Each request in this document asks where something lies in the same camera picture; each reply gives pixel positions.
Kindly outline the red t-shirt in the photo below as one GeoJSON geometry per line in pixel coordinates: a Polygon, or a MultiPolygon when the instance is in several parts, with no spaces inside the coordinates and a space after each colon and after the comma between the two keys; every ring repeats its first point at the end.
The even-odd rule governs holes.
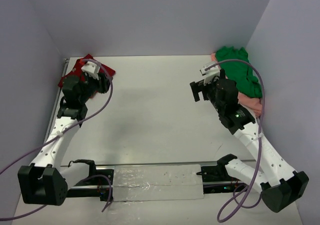
{"type": "MultiPolygon", "coordinates": [[[[58,87],[61,89],[63,87],[63,81],[69,77],[69,76],[77,76],[80,78],[80,80],[82,82],[85,81],[84,76],[82,75],[82,70],[81,68],[83,67],[83,65],[85,64],[84,62],[81,62],[81,60],[83,59],[92,59],[95,60],[94,57],[92,55],[90,55],[89,53],[76,60],[75,65],[73,66],[73,68],[71,69],[71,71],[69,73],[67,73],[66,75],[62,76],[59,83],[58,83],[58,87]]],[[[106,66],[105,64],[102,63],[102,66],[107,70],[108,74],[113,77],[116,74],[116,71],[113,70],[112,68],[106,66]]]]}

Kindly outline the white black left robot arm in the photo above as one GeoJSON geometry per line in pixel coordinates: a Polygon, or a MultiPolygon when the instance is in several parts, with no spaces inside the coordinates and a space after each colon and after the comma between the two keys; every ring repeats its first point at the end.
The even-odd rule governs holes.
{"type": "Polygon", "coordinates": [[[97,174],[96,164],[89,159],[76,159],[61,171],[62,160],[75,134],[87,120],[87,101],[95,93],[107,93],[110,80],[104,72],[82,78],[71,75],[62,82],[62,98],[53,129],[30,165],[17,173],[21,196],[26,204],[60,206],[68,191],[77,183],[97,174]]]}

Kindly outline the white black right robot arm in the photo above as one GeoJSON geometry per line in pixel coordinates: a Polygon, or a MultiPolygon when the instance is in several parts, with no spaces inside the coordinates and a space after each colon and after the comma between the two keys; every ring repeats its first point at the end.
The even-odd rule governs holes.
{"type": "Polygon", "coordinates": [[[210,101],[218,113],[222,125],[237,138],[259,162],[260,171],[253,189],[260,193],[264,204],[275,213],[298,200],[304,193],[309,177],[297,172],[275,150],[263,132],[252,109],[241,105],[236,96],[236,83],[214,76],[211,82],[204,80],[190,83],[194,100],[210,101]]]}

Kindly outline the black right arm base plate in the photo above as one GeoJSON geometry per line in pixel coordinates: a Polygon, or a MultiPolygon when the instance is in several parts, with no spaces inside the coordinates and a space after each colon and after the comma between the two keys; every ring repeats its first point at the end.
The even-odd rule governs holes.
{"type": "Polygon", "coordinates": [[[237,178],[229,176],[225,167],[219,164],[201,166],[196,175],[202,178],[205,194],[233,193],[235,189],[242,191],[247,186],[237,178]]]}

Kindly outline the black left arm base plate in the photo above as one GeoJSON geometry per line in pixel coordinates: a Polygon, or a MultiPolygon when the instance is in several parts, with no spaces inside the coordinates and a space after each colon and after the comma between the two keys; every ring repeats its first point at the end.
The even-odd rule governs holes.
{"type": "MultiPolygon", "coordinates": [[[[97,175],[108,177],[111,185],[114,179],[114,167],[98,166],[96,168],[97,175]]],[[[75,186],[67,192],[67,198],[99,198],[101,202],[107,202],[110,194],[109,201],[112,201],[113,194],[110,192],[108,181],[104,177],[95,177],[85,181],[78,182],[75,186]]]]}

